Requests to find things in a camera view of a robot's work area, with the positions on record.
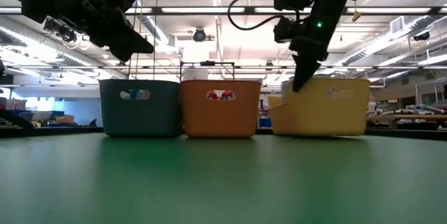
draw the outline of cable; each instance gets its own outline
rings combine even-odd
[[[240,29],[240,30],[243,30],[243,31],[249,31],[249,30],[252,30],[252,29],[257,29],[257,28],[263,26],[264,24],[270,22],[270,21],[273,20],[273,19],[276,19],[276,18],[283,18],[283,17],[284,17],[283,15],[274,15],[274,16],[272,16],[272,17],[269,17],[269,18],[263,20],[262,22],[258,23],[257,25],[255,25],[255,26],[253,26],[253,27],[249,27],[249,28],[243,28],[243,27],[240,27],[240,26],[237,25],[237,24],[233,21],[233,19],[231,18],[231,8],[232,8],[233,5],[234,5],[236,2],[238,2],[238,1],[240,1],[240,0],[233,0],[233,1],[230,3],[230,5],[229,5],[229,7],[228,7],[228,19],[230,20],[230,23],[231,23],[234,27],[236,27],[236,28],[238,28],[238,29]]]

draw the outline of workbench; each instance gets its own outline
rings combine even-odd
[[[447,223],[447,142],[0,140],[0,223]]]

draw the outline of green table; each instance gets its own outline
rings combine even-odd
[[[0,140],[0,223],[447,223],[447,142]]]

